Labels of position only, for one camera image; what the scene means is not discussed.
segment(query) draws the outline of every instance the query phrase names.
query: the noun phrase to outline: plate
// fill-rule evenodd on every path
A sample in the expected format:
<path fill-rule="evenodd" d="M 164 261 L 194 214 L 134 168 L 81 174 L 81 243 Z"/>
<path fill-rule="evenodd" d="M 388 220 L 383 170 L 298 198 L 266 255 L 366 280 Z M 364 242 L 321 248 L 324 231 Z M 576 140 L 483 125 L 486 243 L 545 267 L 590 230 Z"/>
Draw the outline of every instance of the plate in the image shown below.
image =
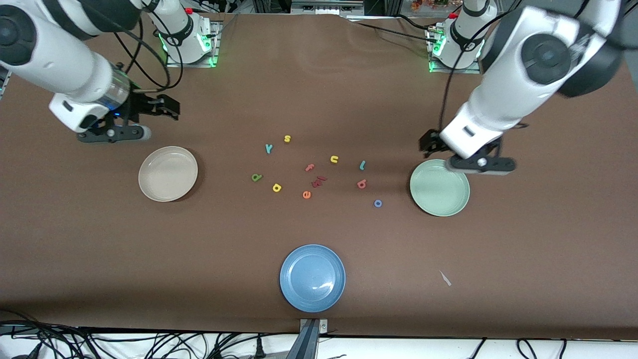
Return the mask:
<path fill-rule="evenodd" d="M 137 180 L 142 192 L 153 201 L 174 201 L 193 188 L 197 161 L 185 148 L 160 148 L 144 160 Z"/>
<path fill-rule="evenodd" d="M 431 215 L 459 213 L 470 200 L 467 176 L 445 168 L 444 160 L 425 161 L 412 172 L 410 193 L 417 206 Z"/>
<path fill-rule="evenodd" d="M 346 286 L 346 270 L 339 256 L 317 244 L 292 251 L 281 266 L 279 285 L 286 300 L 308 313 L 333 306 Z"/>

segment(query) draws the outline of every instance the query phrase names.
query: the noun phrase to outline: gray floor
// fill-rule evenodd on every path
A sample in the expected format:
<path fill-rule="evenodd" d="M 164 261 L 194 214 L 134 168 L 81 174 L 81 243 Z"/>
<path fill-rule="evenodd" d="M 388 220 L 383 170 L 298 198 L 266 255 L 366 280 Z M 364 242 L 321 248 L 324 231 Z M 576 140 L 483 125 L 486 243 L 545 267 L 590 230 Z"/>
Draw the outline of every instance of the gray floor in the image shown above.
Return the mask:
<path fill-rule="evenodd" d="M 630 0 L 629 4 L 634 4 L 638 0 Z M 504 6 L 501 8 L 507 9 L 512 3 L 518 2 L 518 0 L 500 0 L 500 3 Z M 582 0 L 523 0 L 521 4 L 527 4 L 531 6 L 538 6 L 543 9 L 552 9 L 563 13 L 576 13 L 581 7 Z M 623 41 L 627 45 L 638 45 L 638 7 L 629 13 L 623 20 L 622 27 Z M 629 70 L 632 73 L 634 85 L 638 91 L 638 51 L 625 51 L 625 59 L 629 65 Z"/>

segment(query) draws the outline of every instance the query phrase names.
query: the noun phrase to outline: table surface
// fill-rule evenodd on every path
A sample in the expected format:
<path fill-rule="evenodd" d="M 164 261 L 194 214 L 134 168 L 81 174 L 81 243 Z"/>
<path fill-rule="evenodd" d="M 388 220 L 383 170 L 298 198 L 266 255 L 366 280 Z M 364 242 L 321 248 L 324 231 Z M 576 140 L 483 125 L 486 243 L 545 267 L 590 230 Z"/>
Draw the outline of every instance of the table surface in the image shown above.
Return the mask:
<path fill-rule="evenodd" d="M 110 35 L 89 46 L 127 62 Z M 149 141 L 88 145 L 49 113 L 50 93 L 12 78 L 0 102 L 0 304 L 67 325 L 294 331 L 309 314 L 283 298 L 279 269 L 320 243 L 346 268 L 343 296 L 320 314 L 338 333 L 634 339 L 638 101 L 627 67 L 528 116 L 505 136 L 519 168 L 469 176 L 467 207 L 438 218 L 407 186 L 446 79 L 428 72 L 418 40 L 331 15 L 240 15 L 218 67 L 187 69 L 167 91 L 178 122 L 142 116 Z M 448 120 L 479 82 L 454 78 Z M 199 164 L 176 202 L 153 202 L 137 183 L 163 146 Z M 328 180 L 312 189 L 316 176 Z"/>

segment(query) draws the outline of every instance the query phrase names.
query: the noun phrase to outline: brown tabletop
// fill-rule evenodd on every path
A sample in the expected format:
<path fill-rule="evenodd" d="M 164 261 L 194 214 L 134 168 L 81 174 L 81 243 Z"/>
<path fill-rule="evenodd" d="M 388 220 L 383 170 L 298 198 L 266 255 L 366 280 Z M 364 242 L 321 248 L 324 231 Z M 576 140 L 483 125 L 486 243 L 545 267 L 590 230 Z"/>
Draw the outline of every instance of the brown tabletop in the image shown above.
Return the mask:
<path fill-rule="evenodd" d="M 109 34 L 90 46 L 127 62 Z M 311 315 L 286 302 L 279 269 L 320 243 L 347 272 L 320 314 L 338 333 L 636 338 L 638 98 L 627 67 L 528 116 L 505 136 L 519 168 L 469 176 L 467 207 L 438 218 L 407 191 L 446 81 L 422 46 L 336 16 L 241 15 L 218 67 L 187 69 L 167 91 L 180 120 L 142 116 L 147 142 L 82 144 L 48 111 L 50 93 L 12 78 L 0 102 L 0 303 L 67 325 L 294 331 Z M 150 55 L 141 60 L 161 79 Z M 455 77 L 448 120 L 479 82 Z M 185 198 L 153 202 L 137 173 L 170 145 L 192 151 L 200 174 Z M 316 176 L 328 180 L 313 189 Z"/>

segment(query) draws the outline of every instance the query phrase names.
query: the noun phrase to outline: green plate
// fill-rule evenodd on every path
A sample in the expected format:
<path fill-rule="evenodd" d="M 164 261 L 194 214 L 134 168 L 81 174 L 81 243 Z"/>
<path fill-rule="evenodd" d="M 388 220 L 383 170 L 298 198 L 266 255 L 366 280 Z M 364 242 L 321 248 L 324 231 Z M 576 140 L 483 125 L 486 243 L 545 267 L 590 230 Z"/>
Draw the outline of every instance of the green plate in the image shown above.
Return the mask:
<path fill-rule="evenodd" d="M 465 174 L 448 171 L 444 160 L 430 160 L 412 172 L 410 193 L 422 210 L 447 217 L 459 213 L 468 204 L 470 182 Z"/>

